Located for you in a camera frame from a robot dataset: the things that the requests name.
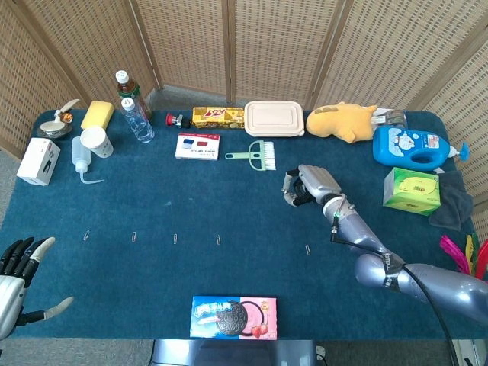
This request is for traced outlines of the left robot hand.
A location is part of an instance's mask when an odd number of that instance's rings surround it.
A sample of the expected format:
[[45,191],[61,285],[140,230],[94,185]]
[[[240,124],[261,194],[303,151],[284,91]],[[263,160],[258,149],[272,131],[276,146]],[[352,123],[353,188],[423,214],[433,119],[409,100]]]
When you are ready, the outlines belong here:
[[64,312],[74,297],[67,297],[47,310],[24,312],[24,300],[34,275],[56,239],[39,241],[33,237],[13,242],[1,253],[1,339],[8,338],[17,327],[44,321]]

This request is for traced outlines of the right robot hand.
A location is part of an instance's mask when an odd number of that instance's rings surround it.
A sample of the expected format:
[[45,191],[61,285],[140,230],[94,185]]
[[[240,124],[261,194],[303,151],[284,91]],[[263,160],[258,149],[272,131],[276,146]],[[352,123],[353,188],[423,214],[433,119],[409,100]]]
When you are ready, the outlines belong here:
[[324,205],[342,193],[342,189],[324,168],[300,164],[285,173],[281,189],[283,197],[291,206],[316,202]]

